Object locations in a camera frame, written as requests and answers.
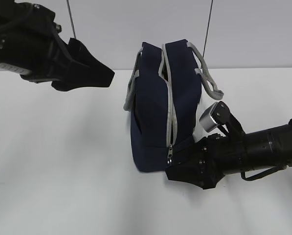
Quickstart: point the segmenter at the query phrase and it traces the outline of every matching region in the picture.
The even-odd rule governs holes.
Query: gray piping trim
[[[164,64],[165,64],[165,62],[164,62],[164,54],[162,52],[162,54],[161,54],[161,63],[160,63],[160,67],[159,67],[159,76],[161,78],[163,78],[163,79],[164,79],[164,77],[163,77],[162,71],[163,71]]]
[[[196,74],[201,75],[202,85],[203,85],[205,91],[207,92],[207,94],[211,98],[213,98],[215,100],[221,100],[223,98],[224,93],[218,89],[216,82],[213,80],[212,76],[210,75],[209,70],[208,70],[208,66],[206,65],[206,62],[205,62],[203,56],[200,54],[198,49],[192,43],[187,42],[187,46],[192,48],[194,54],[197,56],[197,58],[199,59],[199,61],[201,63],[202,71],[199,68],[197,68],[197,69],[195,69],[195,72],[196,72]],[[212,85],[213,91],[211,90],[208,82]]]

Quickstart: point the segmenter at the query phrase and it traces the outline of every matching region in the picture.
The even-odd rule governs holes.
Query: black cylinder
[[[219,171],[233,174],[270,168],[279,165],[292,166],[292,125],[254,132],[242,141],[228,137],[208,142]]]

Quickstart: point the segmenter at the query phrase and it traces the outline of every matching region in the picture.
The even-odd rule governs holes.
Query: cable
[[[70,20],[71,20],[71,25],[72,25],[73,35],[74,35],[74,38],[76,39],[75,27],[74,27],[74,22],[73,22],[73,17],[72,17],[72,12],[71,12],[71,7],[70,7],[70,5],[69,5],[69,0],[67,0],[67,8],[68,8],[69,18],[70,18]]]
[[[213,0],[211,2],[211,7],[210,7],[208,26],[206,28],[206,35],[205,35],[205,41],[204,41],[204,47],[203,47],[203,55],[202,55],[203,57],[204,57],[204,53],[205,53],[206,41],[208,39],[208,34],[209,34],[209,26],[210,26],[210,20],[211,20],[212,6],[213,6]]]

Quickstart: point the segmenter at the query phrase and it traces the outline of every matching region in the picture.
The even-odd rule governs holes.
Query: navy blue bag
[[[202,61],[202,71],[193,52]],[[124,105],[131,111],[132,152],[139,171],[163,171],[172,161],[186,160],[187,156],[173,159],[173,153],[194,144],[202,84],[211,97],[222,99],[222,91],[191,43],[181,40],[164,44],[162,49],[142,44]]]

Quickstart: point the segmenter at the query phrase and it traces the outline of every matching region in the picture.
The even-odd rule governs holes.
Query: white surface
[[[292,0],[214,0],[211,68],[292,67]]]
[[[206,191],[138,173],[122,110],[130,74],[60,93],[0,72],[0,235],[292,235],[292,168]],[[292,118],[292,69],[211,74],[247,132]],[[211,103],[204,93],[199,112]]]

